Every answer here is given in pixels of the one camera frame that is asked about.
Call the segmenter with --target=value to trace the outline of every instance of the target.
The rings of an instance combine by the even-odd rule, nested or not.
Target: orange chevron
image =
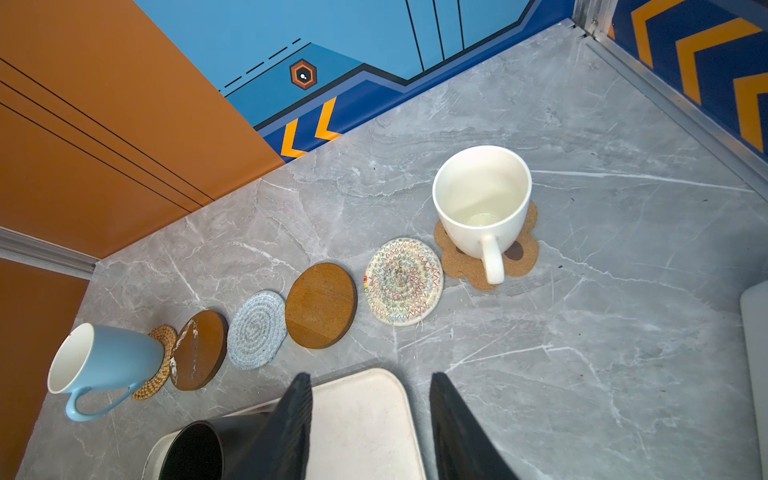
[[[303,150],[295,150],[293,148],[293,139],[296,137],[296,126],[299,124],[299,119],[290,122],[286,125],[286,133],[283,136],[283,149],[280,154],[286,157],[298,158],[302,155],[306,155]]]
[[[334,105],[336,105],[336,97],[331,98],[323,104],[323,111],[320,112],[320,120],[317,122],[317,131],[315,132],[315,137],[328,141],[341,137],[341,134],[337,134],[335,131],[328,130],[328,123],[331,121],[331,114],[333,113]]]
[[[757,95],[768,93],[768,73],[734,78],[733,90],[736,93],[736,110],[739,112],[741,137],[757,150],[765,152]]]
[[[648,27],[645,22],[683,2],[685,0],[650,0],[647,4],[632,11],[632,25],[634,26],[634,37],[637,41],[637,55],[649,67],[654,67],[654,60],[650,55]]]
[[[699,74],[696,70],[697,51],[722,45],[738,38],[746,37],[763,31],[743,18],[735,18],[730,22],[717,25],[707,30],[695,33],[690,37],[677,41],[677,60],[680,63],[680,76],[683,80],[683,91],[688,97],[701,105],[699,90]]]

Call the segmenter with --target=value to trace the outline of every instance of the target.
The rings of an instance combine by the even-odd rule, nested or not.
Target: blue mug handle
[[[112,410],[114,407],[118,406],[120,402],[128,398],[131,393],[139,390],[143,384],[145,384],[145,382],[134,383],[130,388],[128,388],[128,391],[123,394],[122,397],[112,402],[112,405],[108,406],[106,409],[97,413],[82,413],[78,410],[78,399],[91,391],[91,387],[89,386],[80,387],[79,389],[76,389],[74,392],[72,392],[72,395],[69,396],[69,400],[67,401],[67,417],[75,420],[76,422],[90,422],[91,420],[95,420]]]

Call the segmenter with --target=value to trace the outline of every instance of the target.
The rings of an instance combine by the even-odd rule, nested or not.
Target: gray marble surface
[[[84,424],[45,400],[18,478],[140,478],[162,435],[195,419],[370,366],[406,386],[435,478],[428,390],[445,371],[523,479],[759,478],[738,300],[768,278],[768,204],[556,25],[191,214],[97,266],[78,322],[180,328],[232,318],[261,289],[286,296],[337,262],[360,291],[331,348],[290,338],[268,366],[229,360],[204,389],[168,383]],[[432,231],[432,178],[476,144],[533,171],[538,264],[491,293],[447,278],[416,326],[372,317],[362,276],[377,247]],[[84,409],[116,392],[91,395]]]

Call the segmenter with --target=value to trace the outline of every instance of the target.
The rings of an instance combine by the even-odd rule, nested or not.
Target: blue mug
[[[137,332],[114,326],[83,323],[61,344],[48,370],[48,391],[71,393],[67,416],[87,422],[109,412],[138,390],[160,369],[163,344]],[[98,413],[78,411],[78,399],[88,392],[128,391]]]

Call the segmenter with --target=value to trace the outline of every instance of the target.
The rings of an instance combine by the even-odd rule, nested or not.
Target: white tray
[[[425,480],[406,391],[391,372],[369,369],[312,388],[306,480]],[[280,399],[231,415],[271,410]],[[143,480],[157,480],[179,432],[152,448]]]

